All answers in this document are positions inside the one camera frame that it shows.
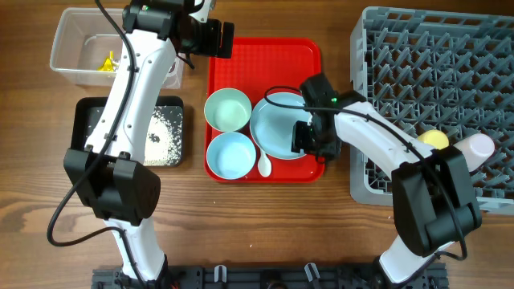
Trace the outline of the light blue plate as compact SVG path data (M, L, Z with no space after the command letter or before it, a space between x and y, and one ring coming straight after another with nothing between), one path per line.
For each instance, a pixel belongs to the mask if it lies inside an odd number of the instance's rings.
M271 157L286 161L299 159L305 152L292 151L293 126L308 119L309 113L304 110L281 108L261 99L251 113L251 136Z

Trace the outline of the white plastic spoon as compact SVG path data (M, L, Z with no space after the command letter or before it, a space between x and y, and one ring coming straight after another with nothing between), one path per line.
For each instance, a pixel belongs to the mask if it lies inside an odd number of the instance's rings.
M260 149L260 157L258 159L258 171L262 177L269 177L271 175L271 161L263 149Z

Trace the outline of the mint green bowl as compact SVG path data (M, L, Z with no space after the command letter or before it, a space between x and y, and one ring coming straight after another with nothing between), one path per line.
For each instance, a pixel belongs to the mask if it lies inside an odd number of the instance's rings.
M248 96L235 88L222 88L206 100L206 122L219 132L243 129L251 118L252 105Z

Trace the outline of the yellow foil wrapper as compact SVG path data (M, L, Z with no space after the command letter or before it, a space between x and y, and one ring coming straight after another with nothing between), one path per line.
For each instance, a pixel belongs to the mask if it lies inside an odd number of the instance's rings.
M118 59L115 59L113 52L110 51L108 57L97 68L97 71L117 72L119 65L120 61Z

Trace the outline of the light blue bowl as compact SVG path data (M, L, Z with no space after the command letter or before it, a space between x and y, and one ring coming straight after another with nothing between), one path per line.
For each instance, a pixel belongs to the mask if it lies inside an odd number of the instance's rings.
M223 180L245 177L254 167L256 149L248 136L240 132L224 132L208 145L208 168Z

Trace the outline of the white rice pile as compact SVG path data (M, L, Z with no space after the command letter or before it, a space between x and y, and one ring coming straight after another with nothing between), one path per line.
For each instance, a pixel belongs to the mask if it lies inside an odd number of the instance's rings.
M144 165L179 165L182 161L182 129L182 107L155 107L145 142Z

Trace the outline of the yellow plastic cup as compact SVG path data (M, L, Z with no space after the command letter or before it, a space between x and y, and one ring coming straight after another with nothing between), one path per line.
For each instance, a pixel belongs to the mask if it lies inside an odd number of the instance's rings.
M444 149L450 145L447 135L436 129L425 131L418 136L418 140L433 146L435 149Z

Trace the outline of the pink plastic cup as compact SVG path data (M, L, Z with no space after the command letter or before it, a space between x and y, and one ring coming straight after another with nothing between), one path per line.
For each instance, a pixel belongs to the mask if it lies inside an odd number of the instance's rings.
M494 152L495 144L491 137L476 133L455 144L465 157L470 172L478 169Z

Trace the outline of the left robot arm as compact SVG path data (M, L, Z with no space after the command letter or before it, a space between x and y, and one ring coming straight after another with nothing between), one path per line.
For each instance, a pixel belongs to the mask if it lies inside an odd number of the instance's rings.
M235 27L212 19L213 8L212 1L130 2L114 26L123 47L104 110L83 147L65 154L71 194L115 237L123 259L111 275L115 286L174 285L155 235L161 181L144 164L145 142L161 86L177 60L230 58Z

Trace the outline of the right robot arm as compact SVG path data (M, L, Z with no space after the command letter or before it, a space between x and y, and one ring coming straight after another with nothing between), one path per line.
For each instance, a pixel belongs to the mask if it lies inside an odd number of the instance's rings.
M348 143L392 181L398 236L375 259L370 287L402 287L443 255L463 261L466 236L482 225L467 165L471 156L407 135L363 95L337 93L323 73L307 78L299 93L311 118L294 124L292 151L331 161Z

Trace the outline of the black waste tray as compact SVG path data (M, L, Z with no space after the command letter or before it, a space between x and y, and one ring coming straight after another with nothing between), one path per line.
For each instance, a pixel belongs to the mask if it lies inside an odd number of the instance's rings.
M104 106L107 102L106 97L90 97L80 100L75 107L75 119L71 137L71 147L82 149L86 140L92 134L94 128L100 120ZM178 96L159 96L156 106L180 106L183 108L183 128L184 128L184 104Z

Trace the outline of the grey dishwasher rack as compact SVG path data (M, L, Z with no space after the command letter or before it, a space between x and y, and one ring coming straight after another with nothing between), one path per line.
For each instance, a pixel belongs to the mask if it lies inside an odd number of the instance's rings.
M482 210L513 212L513 19L370 6L350 36L350 79L410 136L490 136L471 178Z

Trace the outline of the red serving tray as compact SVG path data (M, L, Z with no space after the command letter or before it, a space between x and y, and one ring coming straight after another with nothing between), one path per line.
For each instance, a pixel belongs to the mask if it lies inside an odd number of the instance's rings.
M321 72L320 48L310 39L244 38L234 39L232 57L210 59L207 93L222 88L244 92L253 105L275 85L297 87L309 76ZM314 156L298 160L271 158L270 177L262 177L254 167L246 176L233 182L309 183L319 179L324 165Z

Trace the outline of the clear plastic bin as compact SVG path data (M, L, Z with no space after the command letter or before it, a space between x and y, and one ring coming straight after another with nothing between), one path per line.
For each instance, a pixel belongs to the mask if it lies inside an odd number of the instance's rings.
M116 74L98 68L110 53L120 60L122 47L120 36L99 9L69 7L55 32L50 68L72 84L111 87Z

